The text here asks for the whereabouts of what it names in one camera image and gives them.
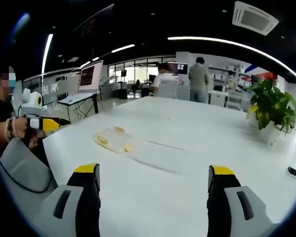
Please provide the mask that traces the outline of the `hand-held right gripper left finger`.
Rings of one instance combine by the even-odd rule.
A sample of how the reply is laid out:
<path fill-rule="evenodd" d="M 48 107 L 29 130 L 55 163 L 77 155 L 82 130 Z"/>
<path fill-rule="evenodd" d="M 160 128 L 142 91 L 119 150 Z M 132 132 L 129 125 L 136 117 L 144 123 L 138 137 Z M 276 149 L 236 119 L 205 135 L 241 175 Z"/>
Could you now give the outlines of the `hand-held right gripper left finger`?
<path fill-rule="evenodd" d="M 100 207 L 100 165 L 82 165 L 43 200 L 35 230 L 41 237 L 99 237 Z"/>

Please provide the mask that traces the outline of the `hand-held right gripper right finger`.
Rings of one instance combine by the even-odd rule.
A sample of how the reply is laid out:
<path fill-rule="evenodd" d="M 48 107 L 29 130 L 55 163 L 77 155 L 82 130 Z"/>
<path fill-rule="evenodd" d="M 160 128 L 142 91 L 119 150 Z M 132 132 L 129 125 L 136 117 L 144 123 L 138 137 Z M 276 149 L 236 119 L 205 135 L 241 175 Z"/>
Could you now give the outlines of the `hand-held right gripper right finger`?
<path fill-rule="evenodd" d="M 265 203 L 225 166 L 209 166 L 207 210 L 209 237 L 268 237 L 278 226 Z"/>

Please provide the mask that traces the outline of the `person's left hand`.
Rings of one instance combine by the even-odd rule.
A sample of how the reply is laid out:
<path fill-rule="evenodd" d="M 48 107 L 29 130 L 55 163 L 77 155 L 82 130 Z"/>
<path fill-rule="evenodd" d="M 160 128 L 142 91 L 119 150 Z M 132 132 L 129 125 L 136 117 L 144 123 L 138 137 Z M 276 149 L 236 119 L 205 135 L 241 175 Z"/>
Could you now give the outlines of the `person's left hand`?
<path fill-rule="evenodd" d="M 25 117 L 13 118 L 12 131 L 15 138 L 23 139 L 26 134 L 27 119 Z"/>

